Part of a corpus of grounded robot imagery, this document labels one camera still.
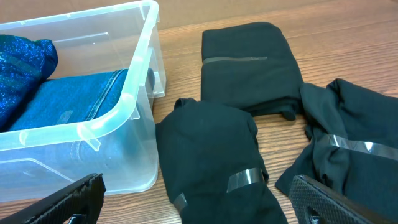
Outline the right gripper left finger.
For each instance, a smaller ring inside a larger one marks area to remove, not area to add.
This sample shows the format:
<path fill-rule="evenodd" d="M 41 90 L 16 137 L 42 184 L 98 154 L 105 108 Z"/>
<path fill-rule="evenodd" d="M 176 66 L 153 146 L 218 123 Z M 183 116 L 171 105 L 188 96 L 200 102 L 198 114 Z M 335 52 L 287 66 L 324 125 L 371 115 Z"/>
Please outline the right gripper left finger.
<path fill-rule="evenodd" d="M 1 224 L 96 224 L 104 204 L 102 174 L 90 174 L 29 207 Z"/>

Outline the blue sequin garment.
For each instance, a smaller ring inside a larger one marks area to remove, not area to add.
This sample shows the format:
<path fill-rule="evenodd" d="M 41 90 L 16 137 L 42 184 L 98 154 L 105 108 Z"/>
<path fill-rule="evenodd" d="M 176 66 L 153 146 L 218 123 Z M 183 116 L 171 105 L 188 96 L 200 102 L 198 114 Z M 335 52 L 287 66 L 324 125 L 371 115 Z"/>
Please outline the blue sequin garment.
<path fill-rule="evenodd" d="M 1 35 L 1 126 L 57 65 L 57 50 L 51 40 Z"/>

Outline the blue denim jeans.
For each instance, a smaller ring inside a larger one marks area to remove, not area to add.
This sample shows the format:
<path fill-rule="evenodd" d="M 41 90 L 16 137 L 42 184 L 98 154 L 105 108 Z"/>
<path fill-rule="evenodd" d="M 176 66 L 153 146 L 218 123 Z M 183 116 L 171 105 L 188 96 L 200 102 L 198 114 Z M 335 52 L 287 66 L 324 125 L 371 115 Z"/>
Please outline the blue denim jeans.
<path fill-rule="evenodd" d="M 41 84 L 32 98 L 22 105 L 20 116 L 10 125 L 10 131 L 20 131 L 61 124 L 81 123 L 100 118 L 111 111 L 121 96 L 127 70 L 98 73 L 49 80 Z M 104 136 L 98 151 L 85 141 L 65 142 L 40 147 L 1 152 L 2 160 L 36 159 L 56 164 L 119 163 L 130 161 L 139 155 L 139 147 L 155 147 L 154 123 L 145 115 L 146 97 L 152 91 L 155 77 L 152 69 L 147 72 L 146 85 L 139 90 L 136 110 L 139 119 Z"/>

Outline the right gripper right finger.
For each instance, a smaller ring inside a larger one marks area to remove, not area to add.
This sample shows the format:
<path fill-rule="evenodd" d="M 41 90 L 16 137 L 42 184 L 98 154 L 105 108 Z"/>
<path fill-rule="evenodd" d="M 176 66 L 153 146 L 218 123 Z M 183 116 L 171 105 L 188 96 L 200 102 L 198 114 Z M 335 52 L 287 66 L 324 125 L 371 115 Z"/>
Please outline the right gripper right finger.
<path fill-rule="evenodd" d="M 300 224 L 396 224 L 306 175 L 296 175 L 289 200 Z"/>

